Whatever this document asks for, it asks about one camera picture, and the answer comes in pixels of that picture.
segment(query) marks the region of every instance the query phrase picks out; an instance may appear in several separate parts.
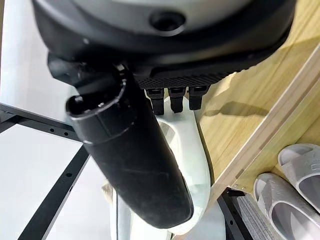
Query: black metal bar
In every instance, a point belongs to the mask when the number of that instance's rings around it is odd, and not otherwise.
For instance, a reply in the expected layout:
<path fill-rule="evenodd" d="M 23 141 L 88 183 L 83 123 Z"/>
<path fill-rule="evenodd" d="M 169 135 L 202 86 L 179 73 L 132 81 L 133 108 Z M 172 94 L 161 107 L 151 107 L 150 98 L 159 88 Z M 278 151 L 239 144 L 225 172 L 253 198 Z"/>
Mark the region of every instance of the black metal bar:
<path fill-rule="evenodd" d="M 66 138 L 66 139 L 72 139 L 72 140 L 76 140 L 76 141 L 80 142 L 77 134 L 74 131 L 65 130 L 65 129 L 62 129 L 59 127 L 48 125 L 46 123 L 30 120 L 28 118 L 21 118 L 21 120 L 18 122 L 18 124 L 29 127 L 29 128 L 33 128 L 36 130 L 40 130 L 45 133 L 53 134 L 53 135 L 60 136 L 60 137 Z"/>
<path fill-rule="evenodd" d="M 224 191 L 217 201 L 234 240 L 253 240 L 227 191 Z"/>
<path fill-rule="evenodd" d="M 71 131 L 74 132 L 75 130 L 73 129 L 73 127 L 71 125 L 65 124 L 63 122 L 48 118 L 48 117 L 44 117 L 29 111 L 25 111 L 16 107 L 12 107 L 12 106 L 8 106 L 6 104 L 0 103 L 0 110 L 7 112 L 7 113 L 11 113 L 14 115 L 18 115 L 20 117 L 23 117 L 25 119 L 29 119 L 29 120 L 34 120 L 37 121 L 39 123 L 43 123 L 43 124 L 47 124 L 50 126 L 53 126 L 55 128 L 60 128 L 66 131 Z"/>
<path fill-rule="evenodd" d="M 244 197 L 245 193 L 243 191 L 233 190 L 231 188 L 226 189 L 226 193 L 229 197 Z"/>
<path fill-rule="evenodd" d="M 38 207 L 19 240 L 46 239 L 88 158 L 89 154 L 82 146 Z"/>
<path fill-rule="evenodd" d="M 20 117 L 7 112 L 0 112 L 0 133 L 18 123 Z"/>

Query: gray slipper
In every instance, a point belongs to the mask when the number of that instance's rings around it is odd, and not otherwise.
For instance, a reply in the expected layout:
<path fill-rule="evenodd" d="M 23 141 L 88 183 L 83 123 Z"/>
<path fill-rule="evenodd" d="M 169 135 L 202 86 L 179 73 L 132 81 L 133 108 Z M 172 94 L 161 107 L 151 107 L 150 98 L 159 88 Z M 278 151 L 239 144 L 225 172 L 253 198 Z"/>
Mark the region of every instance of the gray slipper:
<path fill-rule="evenodd" d="M 254 197 L 263 214 L 285 240 L 318 240 L 320 216 L 281 177 L 263 173 L 254 182 Z"/>
<path fill-rule="evenodd" d="M 287 146 L 279 153 L 278 162 L 293 187 L 320 213 L 320 146 Z"/>

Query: wooden board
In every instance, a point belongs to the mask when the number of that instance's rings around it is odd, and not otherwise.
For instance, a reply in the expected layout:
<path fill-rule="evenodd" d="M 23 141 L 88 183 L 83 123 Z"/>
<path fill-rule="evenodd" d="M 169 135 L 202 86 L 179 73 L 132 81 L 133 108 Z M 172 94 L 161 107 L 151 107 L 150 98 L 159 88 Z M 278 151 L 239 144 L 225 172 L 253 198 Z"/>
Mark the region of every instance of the wooden board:
<path fill-rule="evenodd" d="M 320 45 L 211 189 L 213 203 L 227 186 L 251 192 L 260 173 L 277 164 L 279 151 L 295 143 L 320 116 Z"/>
<path fill-rule="evenodd" d="M 211 86 L 196 113 L 214 178 L 227 168 L 320 41 L 320 1 L 300 0 L 287 42 L 270 58 Z"/>

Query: black handle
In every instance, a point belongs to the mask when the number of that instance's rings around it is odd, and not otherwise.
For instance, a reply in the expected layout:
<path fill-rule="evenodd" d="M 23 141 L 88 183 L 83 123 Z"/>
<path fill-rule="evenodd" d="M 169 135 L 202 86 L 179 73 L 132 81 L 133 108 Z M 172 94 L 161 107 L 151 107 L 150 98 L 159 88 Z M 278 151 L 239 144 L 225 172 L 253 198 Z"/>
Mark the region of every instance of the black handle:
<path fill-rule="evenodd" d="M 168 229 L 189 220 L 191 196 L 144 91 L 123 80 L 115 96 L 93 99 L 98 107 L 71 97 L 66 111 L 117 193 L 154 227 Z"/>

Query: black clip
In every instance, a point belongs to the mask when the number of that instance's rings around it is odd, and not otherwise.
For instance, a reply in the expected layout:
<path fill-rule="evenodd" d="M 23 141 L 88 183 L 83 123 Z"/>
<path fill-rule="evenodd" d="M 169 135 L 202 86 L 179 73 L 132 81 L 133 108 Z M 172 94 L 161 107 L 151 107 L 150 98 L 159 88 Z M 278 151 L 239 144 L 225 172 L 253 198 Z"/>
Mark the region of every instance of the black clip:
<path fill-rule="evenodd" d="M 209 86 L 190 86 L 189 87 L 189 109 L 201 109 L 202 96 L 205 95 L 210 88 Z"/>
<path fill-rule="evenodd" d="M 176 113 L 181 113 L 184 109 L 183 107 L 183 99 L 186 93 L 186 87 L 171 87 L 168 88 L 170 102 L 171 102 L 171 110 Z"/>
<path fill-rule="evenodd" d="M 153 112 L 155 115 L 165 114 L 164 109 L 164 96 L 165 91 L 163 88 L 159 89 L 146 89 L 146 94 L 151 99 Z"/>

